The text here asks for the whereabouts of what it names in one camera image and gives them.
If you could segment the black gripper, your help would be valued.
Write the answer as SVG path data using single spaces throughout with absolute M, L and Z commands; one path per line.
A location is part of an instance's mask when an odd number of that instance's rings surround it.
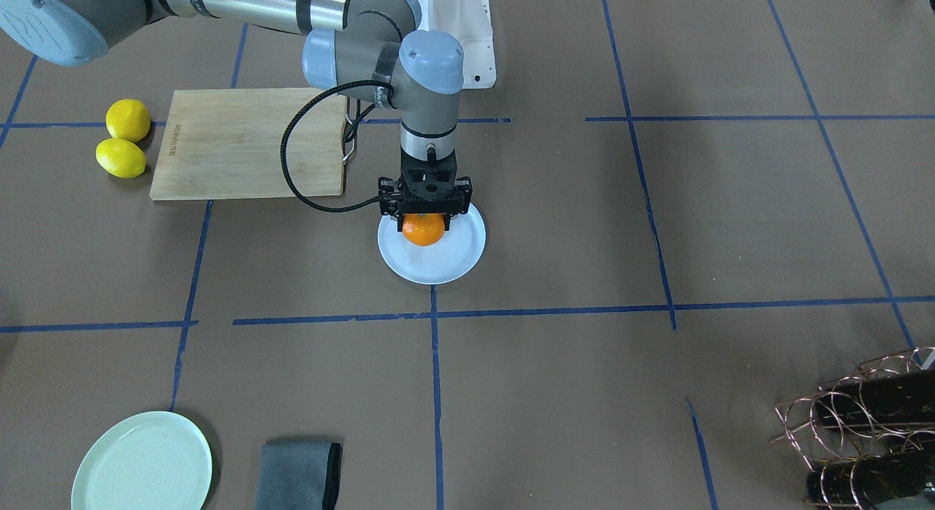
M 378 179 L 378 206 L 383 215 L 403 226 L 408 214 L 442 214 L 444 228 L 451 227 L 455 215 L 470 210 L 472 183 L 457 176 L 457 154 L 418 159 L 407 151 L 400 153 L 400 176 Z

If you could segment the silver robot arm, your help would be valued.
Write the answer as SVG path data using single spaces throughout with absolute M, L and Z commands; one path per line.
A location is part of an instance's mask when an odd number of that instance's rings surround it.
M 280 169 L 291 193 L 287 145 L 294 127 L 333 95 L 398 110 L 400 176 L 381 178 L 378 204 L 397 221 L 438 214 L 445 226 L 470 210 L 472 183 L 457 174 L 457 121 L 464 87 L 463 44 L 427 30 L 427 0 L 2 0 L 2 30 L 37 58 L 79 66 L 101 58 L 163 18 L 229 18 L 302 35 L 302 70 L 320 93 L 285 127 Z

